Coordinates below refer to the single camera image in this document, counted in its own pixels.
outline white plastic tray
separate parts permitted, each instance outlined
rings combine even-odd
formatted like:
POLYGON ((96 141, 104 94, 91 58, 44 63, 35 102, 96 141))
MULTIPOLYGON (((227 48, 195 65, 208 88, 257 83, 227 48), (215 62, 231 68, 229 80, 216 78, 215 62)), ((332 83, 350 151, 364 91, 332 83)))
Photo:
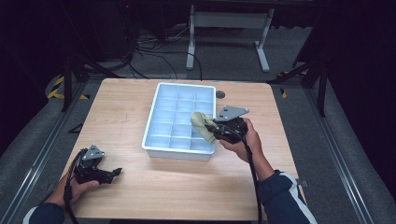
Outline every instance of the white plastic tray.
POLYGON ((194 111, 216 114, 216 88, 159 83, 142 147, 150 157, 208 161, 215 151, 191 125, 194 111))

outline person's left hand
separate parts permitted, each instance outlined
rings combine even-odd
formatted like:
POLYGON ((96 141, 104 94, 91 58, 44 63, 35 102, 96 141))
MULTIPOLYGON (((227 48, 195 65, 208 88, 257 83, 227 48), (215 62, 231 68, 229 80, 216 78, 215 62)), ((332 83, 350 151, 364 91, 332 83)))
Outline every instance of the person's left hand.
MULTIPOLYGON (((64 208, 64 186, 66 185, 66 179, 67 174, 61 178, 55 191, 52 192, 52 194, 46 201, 44 201, 44 203, 56 203, 64 208)), ((70 185, 72 186, 72 199, 70 203, 74 203, 82 193, 98 187, 99 182, 92 180, 83 184, 79 184, 75 178, 72 178, 70 185)))

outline wooden table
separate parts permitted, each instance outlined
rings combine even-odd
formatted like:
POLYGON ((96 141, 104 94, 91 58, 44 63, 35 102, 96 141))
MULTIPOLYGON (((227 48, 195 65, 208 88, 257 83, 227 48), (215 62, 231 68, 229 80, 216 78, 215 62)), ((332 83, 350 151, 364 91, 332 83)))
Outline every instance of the wooden table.
POLYGON ((150 158, 141 147, 154 92, 159 82, 210 85, 226 96, 224 105, 245 107, 275 169, 297 171, 268 84, 105 79, 65 167, 91 144, 106 153, 102 170, 122 167, 113 184, 88 192, 74 205, 77 217, 180 220, 256 220, 257 205, 248 164, 217 141, 210 161, 150 158))

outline dark blue sleeve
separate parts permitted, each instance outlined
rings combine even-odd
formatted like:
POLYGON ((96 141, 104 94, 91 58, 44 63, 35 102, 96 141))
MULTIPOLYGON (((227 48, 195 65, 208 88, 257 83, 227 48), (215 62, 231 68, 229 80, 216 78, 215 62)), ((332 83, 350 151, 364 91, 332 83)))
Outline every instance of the dark blue sleeve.
POLYGON ((23 224, 62 224, 64 210, 56 203, 42 203, 32 208, 23 219, 23 224))
POLYGON ((296 180, 276 172, 259 183, 259 196, 270 224, 317 223, 306 206, 296 180))

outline hand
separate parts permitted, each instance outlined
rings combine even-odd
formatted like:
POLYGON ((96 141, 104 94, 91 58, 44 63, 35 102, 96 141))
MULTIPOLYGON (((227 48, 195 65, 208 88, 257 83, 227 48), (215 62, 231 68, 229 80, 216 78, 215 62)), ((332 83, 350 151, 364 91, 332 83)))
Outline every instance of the hand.
MULTIPOLYGON (((247 124, 247 145, 250 147, 253 156, 260 156, 262 154, 262 140, 259 137, 259 134, 254 130, 253 124, 250 119, 245 119, 244 122, 247 124)), ((236 153, 236 155, 245 162, 248 162, 247 150, 245 149, 245 145, 242 141, 231 144, 224 140, 219 140, 220 144, 224 146, 226 149, 231 150, 236 153)))
MULTIPOLYGON (((64 208, 64 186, 66 185, 66 179, 67 174, 61 178, 55 191, 52 192, 52 194, 48 197, 46 201, 44 201, 44 203, 56 203, 64 208)), ((75 178, 72 178, 72 180, 70 181, 70 185, 72 186, 72 200, 70 201, 70 203, 74 203, 82 193, 98 187, 99 182, 93 180, 83 184, 79 184, 75 178)))

